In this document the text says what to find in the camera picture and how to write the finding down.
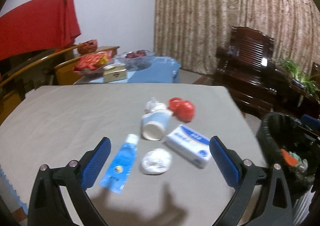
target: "green plant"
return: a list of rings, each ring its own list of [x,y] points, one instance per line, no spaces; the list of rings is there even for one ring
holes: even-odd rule
[[[315,97],[315,99],[320,103],[317,95],[317,92],[320,92],[320,89],[317,87],[317,83],[312,80],[316,75],[307,75],[301,70],[299,64],[295,63],[292,59],[279,59],[278,63],[281,67],[288,70],[294,79],[303,84],[306,92]]]

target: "silver bolt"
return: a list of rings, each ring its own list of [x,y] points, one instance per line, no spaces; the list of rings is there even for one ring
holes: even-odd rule
[[[251,162],[249,159],[244,160],[243,163],[244,163],[244,165],[246,165],[246,166],[252,165],[252,162]]]
[[[281,169],[281,165],[279,165],[279,164],[274,164],[274,168],[275,168],[276,170],[280,170],[280,169]]]
[[[76,161],[76,160],[72,160],[69,162],[69,166],[71,166],[71,167],[75,167],[76,165],[78,165],[78,161]]]
[[[48,168],[47,165],[41,165],[40,170],[41,170],[41,171],[45,171],[47,168]]]

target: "curtain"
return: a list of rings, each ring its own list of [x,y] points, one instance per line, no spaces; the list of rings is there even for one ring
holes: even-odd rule
[[[275,39],[274,59],[291,58],[310,71],[320,63],[320,13],[313,0],[156,0],[156,54],[182,68],[212,74],[217,47],[228,47],[232,26]]]

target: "small box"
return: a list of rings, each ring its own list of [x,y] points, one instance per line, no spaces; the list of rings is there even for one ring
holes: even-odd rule
[[[210,140],[185,125],[179,125],[169,135],[165,144],[199,168],[204,168],[212,155]]]
[[[127,79],[127,69],[122,64],[108,65],[103,70],[103,81],[105,83]]]

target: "blue paper cup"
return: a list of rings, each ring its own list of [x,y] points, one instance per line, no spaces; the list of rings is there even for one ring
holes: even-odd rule
[[[148,140],[161,140],[172,116],[168,109],[157,110],[142,116],[142,136]]]

